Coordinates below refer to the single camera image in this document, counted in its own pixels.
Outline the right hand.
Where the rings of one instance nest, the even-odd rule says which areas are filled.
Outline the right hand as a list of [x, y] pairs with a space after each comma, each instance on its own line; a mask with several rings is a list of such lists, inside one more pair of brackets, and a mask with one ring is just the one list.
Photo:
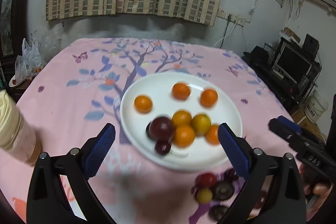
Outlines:
[[315, 169], [305, 164], [299, 166], [299, 174], [302, 178], [303, 192], [305, 196], [328, 195], [333, 183], [319, 174]]

